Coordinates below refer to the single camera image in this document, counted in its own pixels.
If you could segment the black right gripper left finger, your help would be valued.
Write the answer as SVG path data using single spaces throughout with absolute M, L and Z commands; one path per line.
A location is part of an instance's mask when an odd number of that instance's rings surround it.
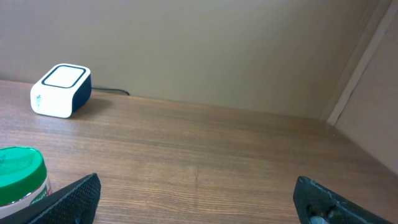
M 92 173 L 2 218 L 1 224 L 92 224 L 100 195 L 100 179 Z

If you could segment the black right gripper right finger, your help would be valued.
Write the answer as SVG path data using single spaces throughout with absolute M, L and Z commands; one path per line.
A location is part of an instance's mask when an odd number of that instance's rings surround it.
M 298 177 L 293 201 L 301 224 L 391 224 L 306 176 Z

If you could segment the green-lid white jar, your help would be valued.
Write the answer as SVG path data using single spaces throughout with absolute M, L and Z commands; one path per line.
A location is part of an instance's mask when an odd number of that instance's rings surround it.
M 1 218 L 48 197 L 52 187 L 42 153 L 32 147 L 1 149 Z

